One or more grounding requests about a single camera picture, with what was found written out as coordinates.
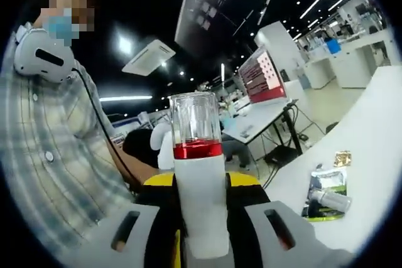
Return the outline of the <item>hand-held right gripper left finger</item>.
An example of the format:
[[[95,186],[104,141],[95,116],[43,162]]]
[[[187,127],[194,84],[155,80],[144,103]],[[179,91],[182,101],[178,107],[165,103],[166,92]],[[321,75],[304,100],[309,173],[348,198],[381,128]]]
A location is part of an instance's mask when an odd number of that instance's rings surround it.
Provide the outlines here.
[[[79,267],[186,267],[173,173],[152,177],[136,203],[105,218],[78,249]]]

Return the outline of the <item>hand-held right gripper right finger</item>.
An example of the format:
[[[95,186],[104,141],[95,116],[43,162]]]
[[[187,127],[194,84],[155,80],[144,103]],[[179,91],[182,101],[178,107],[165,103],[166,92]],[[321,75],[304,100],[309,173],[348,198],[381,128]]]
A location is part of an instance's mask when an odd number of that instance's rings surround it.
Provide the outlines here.
[[[227,206],[233,267],[347,267],[353,260],[321,243],[284,203],[270,201],[251,175],[227,174]]]

